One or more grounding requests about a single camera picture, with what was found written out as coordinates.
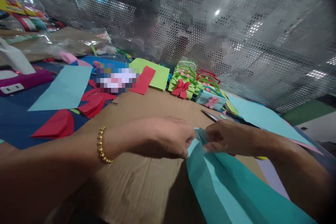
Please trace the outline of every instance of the hand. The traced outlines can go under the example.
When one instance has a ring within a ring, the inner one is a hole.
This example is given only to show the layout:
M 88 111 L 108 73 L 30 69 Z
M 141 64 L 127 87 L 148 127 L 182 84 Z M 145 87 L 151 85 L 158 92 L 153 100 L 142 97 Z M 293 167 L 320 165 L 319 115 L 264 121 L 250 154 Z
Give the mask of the hand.
M 283 149 L 288 139 L 251 126 L 219 120 L 206 128 L 205 152 L 226 152 L 242 156 L 268 156 Z
M 175 117 L 153 117 L 144 119 L 146 135 L 166 151 L 181 158 L 188 157 L 188 147 L 195 139 L 194 127 Z

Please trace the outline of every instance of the gold bracelet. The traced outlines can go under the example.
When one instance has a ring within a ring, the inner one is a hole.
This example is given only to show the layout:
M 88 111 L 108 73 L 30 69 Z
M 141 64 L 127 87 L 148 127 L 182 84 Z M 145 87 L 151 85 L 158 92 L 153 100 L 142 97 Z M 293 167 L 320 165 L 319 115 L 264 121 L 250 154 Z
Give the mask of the gold bracelet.
M 99 133 L 98 133 L 98 137 L 97 137 L 97 140 L 98 140 L 98 153 L 99 153 L 99 158 L 104 161 L 105 163 L 113 163 L 114 159 L 108 159 L 107 157 L 105 157 L 105 153 L 104 153 L 104 150 L 103 150 L 103 142 L 102 142 L 102 139 L 103 139 L 103 134 L 106 130 L 106 126 L 103 126 L 100 130 L 99 130 Z

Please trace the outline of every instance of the teal paper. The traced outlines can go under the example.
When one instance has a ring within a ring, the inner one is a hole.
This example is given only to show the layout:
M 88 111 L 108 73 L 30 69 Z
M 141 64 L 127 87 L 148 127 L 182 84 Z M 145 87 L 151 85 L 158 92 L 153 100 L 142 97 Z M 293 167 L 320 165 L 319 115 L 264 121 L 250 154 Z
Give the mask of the teal paper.
M 205 130 L 196 129 L 186 163 L 207 223 L 316 223 L 235 157 L 226 153 L 205 154 L 202 148 L 205 140 Z
M 91 66 L 64 66 L 28 111 L 77 108 L 88 85 L 91 70 Z
M 301 136 L 288 122 L 283 120 L 272 110 L 230 94 L 226 95 L 246 122 L 252 123 L 259 128 L 268 130 L 275 134 L 314 146 L 307 139 Z

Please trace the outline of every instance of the metal mesh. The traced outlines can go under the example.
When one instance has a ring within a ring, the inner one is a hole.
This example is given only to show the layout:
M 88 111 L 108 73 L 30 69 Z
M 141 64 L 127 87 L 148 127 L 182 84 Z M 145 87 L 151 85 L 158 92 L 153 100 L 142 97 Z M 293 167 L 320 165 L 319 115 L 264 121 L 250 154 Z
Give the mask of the metal mesh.
M 70 26 L 105 27 L 131 55 L 170 68 L 193 61 L 223 89 L 279 112 L 336 91 L 333 0 L 40 2 Z M 212 33 L 209 48 L 204 35 L 212 26 L 228 38 Z

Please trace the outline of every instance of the person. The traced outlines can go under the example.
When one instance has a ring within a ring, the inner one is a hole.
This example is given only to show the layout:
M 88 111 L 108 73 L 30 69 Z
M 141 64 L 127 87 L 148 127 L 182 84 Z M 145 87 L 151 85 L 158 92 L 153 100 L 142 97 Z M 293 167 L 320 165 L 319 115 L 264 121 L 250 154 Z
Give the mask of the person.
M 1 223 L 41 222 L 92 174 L 107 163 L 97 153 L 97 135 L 79 130 L 72 136 L 19 151 L 0 163 Z M 205 152 L 266 156 L 292 202 L 320 221 L 332 202 L 333 182 L 305 150 L 286 138 L 258 128 L 220 120 L 206 128 Z M 195 138 L 182 119 L 152 117 L 107 128 L 102 147 L 114 159 L 134 147 L 154 143 L 181 158 Z

